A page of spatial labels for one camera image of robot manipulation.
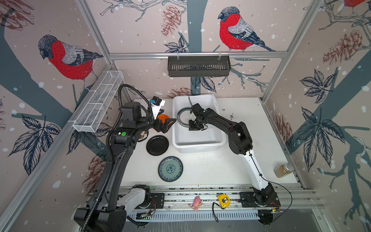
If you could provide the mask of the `white plate green red rim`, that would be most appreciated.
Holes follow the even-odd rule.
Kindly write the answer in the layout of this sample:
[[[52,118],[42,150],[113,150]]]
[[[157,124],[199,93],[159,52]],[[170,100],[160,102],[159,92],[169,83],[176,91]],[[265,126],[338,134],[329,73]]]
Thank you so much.
[[[185,127],[189,127],[189,121],[192,120],[192,111],[190,107],[185,107],[182,108],[178,113],[177,113],[177,121],[178,123]]]

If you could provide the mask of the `black plate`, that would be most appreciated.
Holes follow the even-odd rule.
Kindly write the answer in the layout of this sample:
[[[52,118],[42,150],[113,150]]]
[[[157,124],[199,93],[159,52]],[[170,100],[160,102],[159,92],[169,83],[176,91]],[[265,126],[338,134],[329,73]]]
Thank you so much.
[[[152,156],[160,156],[164,154],[168,148],[169,140],[163,135],[151,137],[146,144],[146,150]]]

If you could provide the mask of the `green patterned plate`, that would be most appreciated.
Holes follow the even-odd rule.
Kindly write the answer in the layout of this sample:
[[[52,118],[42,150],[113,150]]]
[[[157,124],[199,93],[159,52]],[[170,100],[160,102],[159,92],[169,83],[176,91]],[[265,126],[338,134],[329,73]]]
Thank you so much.
[[[158,166],[158,175],[165,182],[174,182],[180,178],[184,170],[181,160],[174,156],[164,158]]]

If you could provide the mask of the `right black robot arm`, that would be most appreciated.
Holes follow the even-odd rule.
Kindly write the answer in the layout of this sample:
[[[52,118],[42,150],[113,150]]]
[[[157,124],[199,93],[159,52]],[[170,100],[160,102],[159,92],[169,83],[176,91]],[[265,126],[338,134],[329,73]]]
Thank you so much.
[[[242,155],[247,165],[247,171],[252,181],[255,203],[266,206],[275,198],[272,184],[265,178],[253,152],[253,140],[243,122],[234,122],[216,113],[213,109],[203,109],[198,103],[191,107],[194,120],[189,121],[190,131],[201,131],[210,124],[228,136],[229,147],[237,155]]]

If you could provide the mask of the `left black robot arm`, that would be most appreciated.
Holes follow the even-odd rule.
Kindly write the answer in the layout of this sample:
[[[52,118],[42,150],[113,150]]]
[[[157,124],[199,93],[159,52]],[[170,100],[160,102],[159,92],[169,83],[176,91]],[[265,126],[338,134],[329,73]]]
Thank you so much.
[[[163,113],[161,107],[165,103],[158,97],[145,99],[147,107],[135,101],[123,103],[123,88],[144,97],[131,85],[122,84],[118,88],[119,116],[106,137],[106,166],[87,206],[77,209],[74,215],[82,232],[121,232],[128,215],[136,207],[151,205],[150,187],[137,184],[123,196],[123,205],[118,206],[120,184],[137,143],[142,141],[141,134],[150,129],[167,133],[176,122],[176,119],[162,121],[157,118]]]

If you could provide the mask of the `white plastic bin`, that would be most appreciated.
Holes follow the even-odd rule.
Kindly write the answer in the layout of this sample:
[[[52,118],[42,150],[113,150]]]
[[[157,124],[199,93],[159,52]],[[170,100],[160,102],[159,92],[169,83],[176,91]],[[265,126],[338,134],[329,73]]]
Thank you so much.
[[[203,109],[211,108],[216,113],[220,113],[214,95],[177,96],[173,98],[173,117],[175,118],[181,109],[190,107],[191,103],[198,103]],[[216,151],[227,141],[226,134],[210,124],[206,130],[190,131],[177,122],[172,126],[172,131],[173,145],[180,153]]]

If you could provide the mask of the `orange plate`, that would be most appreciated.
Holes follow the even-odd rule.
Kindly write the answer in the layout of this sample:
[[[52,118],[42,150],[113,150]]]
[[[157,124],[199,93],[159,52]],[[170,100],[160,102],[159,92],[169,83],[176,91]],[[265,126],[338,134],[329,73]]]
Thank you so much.
[[[157,118],[160,119],[164,125],[170,123],[169,122],[170,117],[165,114],[158,115]]]

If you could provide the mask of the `pink toy figure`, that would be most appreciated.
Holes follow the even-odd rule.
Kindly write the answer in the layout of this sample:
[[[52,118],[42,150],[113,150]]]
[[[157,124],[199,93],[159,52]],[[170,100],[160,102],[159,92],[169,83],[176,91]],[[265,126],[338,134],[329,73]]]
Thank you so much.
[[[193,203],[190,204],[190,206],[192,207],[192,209],[193,209],[194,211],[196,211],[196,212],[198,212],[199,207],[200,207],[201,205],[203,205],[203,203],[202,203],[202,200],[201,200],[200,196],[196,196],[196,197],[194,198]]]

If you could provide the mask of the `yellow tape measure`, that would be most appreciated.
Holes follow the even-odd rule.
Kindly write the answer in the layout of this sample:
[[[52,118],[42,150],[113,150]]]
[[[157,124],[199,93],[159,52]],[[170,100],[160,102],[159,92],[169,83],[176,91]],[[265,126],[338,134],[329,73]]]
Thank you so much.
[[[227,194],[220,194],[217,196],[217,199],[219,201],[220,208],[222,209],[226,209],[231,204],[231,200]]]

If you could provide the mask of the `small circuit board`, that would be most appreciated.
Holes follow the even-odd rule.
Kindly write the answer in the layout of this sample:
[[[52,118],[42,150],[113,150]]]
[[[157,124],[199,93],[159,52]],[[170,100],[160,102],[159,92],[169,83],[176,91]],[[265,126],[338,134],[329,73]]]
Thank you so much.
[[[139,212],[135,216],[135,219],[137,221],[150,221],[151,218],[152,218],[151,212]]]

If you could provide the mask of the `glass jar brown contents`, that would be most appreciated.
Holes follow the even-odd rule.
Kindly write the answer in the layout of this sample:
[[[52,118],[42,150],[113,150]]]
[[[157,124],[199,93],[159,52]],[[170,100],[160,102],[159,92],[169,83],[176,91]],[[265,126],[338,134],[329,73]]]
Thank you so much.
[[[294,167],[290,163],[282,164],[274,169],[274,173],[277,178],[283,178],[289,174],[291,174],[294,170]]]

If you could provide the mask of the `black hanging wall basket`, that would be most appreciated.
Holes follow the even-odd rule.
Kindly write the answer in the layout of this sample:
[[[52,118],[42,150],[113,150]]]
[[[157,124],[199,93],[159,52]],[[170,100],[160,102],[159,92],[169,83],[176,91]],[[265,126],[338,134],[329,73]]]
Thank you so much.
[[[230,71],[229,56],[168,57],[169,77],[223,77]]]

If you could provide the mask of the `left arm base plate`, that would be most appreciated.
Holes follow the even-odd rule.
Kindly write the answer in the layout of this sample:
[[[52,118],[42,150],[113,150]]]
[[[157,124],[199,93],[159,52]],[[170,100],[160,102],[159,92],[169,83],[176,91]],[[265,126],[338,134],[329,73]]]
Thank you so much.
[[[152,193],[151,200],[148,204],[137,206],[135,209],[163,209],[164,208],[164,193]]]

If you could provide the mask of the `aluminium horizontal frame bar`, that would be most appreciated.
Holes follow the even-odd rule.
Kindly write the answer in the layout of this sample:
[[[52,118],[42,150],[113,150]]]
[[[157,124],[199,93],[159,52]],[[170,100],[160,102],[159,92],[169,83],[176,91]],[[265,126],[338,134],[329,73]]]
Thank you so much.
[[[168,57],[209,57],[209,56],[229,56],[233,59],[239,58],[279,58],[283,59],[287,57],[288,52],[286,51],[250,51],[250,52],[189,52],[189,53],[112,53],[109,54],[109,58],[112,61],[118,60],[161,60],[167,59]]]

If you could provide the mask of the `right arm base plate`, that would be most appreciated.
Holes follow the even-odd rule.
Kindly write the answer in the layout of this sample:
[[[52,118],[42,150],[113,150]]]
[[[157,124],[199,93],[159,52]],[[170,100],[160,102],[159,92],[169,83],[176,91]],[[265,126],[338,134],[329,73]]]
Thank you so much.
[[[279,208],[281,207],[281,203],[275,192],[273,193],[272,196],[269,196],[268,198],[256,196],[254,192],[240,192],[239,196],[240,196],[240,199],[238,202],[242,204],[243,208],[258,208],[258,207]]]

